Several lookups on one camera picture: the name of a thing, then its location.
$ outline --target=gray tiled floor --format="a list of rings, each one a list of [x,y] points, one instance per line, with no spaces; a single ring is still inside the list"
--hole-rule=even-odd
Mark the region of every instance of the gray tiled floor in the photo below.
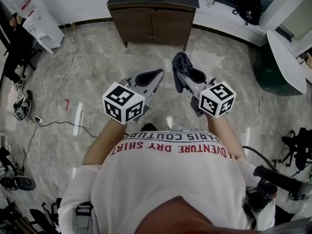
[[[171,62],[181,51],[180,47],[130,43],[126,49],[112,22],[79,26],[72,31],[72,36],[75,42],[70,38],[66,42],[74,52],[71,72],[76,74],[76,79],[69,82],[64,78],[53,120],[74,122],[77,106],[82,103],[82,124],[98,135],[108,121],[101,96],[111,83],[120,81],[135,69],[163,68],[165,78],[150,103],[152,109],[138,123],[130,123],[127,132],[140,130],[145,122],[152,122],[158,129],[207,127],[203,118],[198,119],[192,111],[191,95],[187,92],[178,94],[175,90]],[[300,127],[312,127],[310,88],[305,95],[296,97],[278,97],[261,90],[253,75],[254,49],[223,36],[192,29],[186,52],[195,67],[201,66],[207,75],[227,81],[237,92],[234,107],[226,117],[242,144],[256,148],[268,159],[281,158],[287,152],[281,136],[290,129],[298,131]],[[42,54],[37,70],[29,73],[25,88],[33,92],[33,117],[50,119],[56,88],[68,71],[70,60],[70,52],[62,45],[54,55]],[[6,110],[10,86],[10,80],[5,79],[0,92],[0,123],[9,137],[14,160],[22,164],[22,150],[27,149],[35,124],[29,119],[17,122],[12,112]],[[70,100],[67,111],[64,99]],[[42,202],[51,203],[61,197],[73,169],[81,164],[92,141],[84,130],[80,136],[73,136],[73,127],[68,124],[38,128],[25,162],[25,173],[34,178],[37,187],[9,196],[27,216],[30,208],[40,209]],[[252,153],[248,153],[248,160],[254,165],[263,164]],[[278,165],[277,168],[287,175],[296,171],[294,166]],[[305,179],[307,173],[308,170],[302,172],[298,178]],[[286,195],[280,191],[278,204],[285,209],[294,209]]]

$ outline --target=wooden cabinet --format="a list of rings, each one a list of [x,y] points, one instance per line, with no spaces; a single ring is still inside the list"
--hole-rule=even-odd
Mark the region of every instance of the wooden cabinet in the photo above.
[[[196,8],[152,3],[108,5],[127,47],[128,42],[183,45],[185,51]]]

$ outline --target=dark green table base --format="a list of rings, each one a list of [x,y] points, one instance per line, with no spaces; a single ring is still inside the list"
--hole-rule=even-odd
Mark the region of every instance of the dark green table base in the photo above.
[[[260,87],[272,94],[279,96],[302,94],[284,79],[268,43],[258,50],[254,64],[254,75]]]

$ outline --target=red object on floor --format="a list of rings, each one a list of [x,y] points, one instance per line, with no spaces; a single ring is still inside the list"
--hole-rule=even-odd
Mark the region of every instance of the red object on floor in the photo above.
[[[68,105],[69,105],[69,99],[64,99],[64,100],[67,102],[66,109],[65,109],[65,111],[67,111]]]

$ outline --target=black bag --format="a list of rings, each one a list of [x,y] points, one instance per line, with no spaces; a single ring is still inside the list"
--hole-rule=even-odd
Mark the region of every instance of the black bag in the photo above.
[[[246,21],[246,25],[248,25],[248,23],[259,25],[259,19],[262,14],[262,4],[260,0],[231,1],[238,6],[238,9],[232,11],[233,14],[239,14]]]

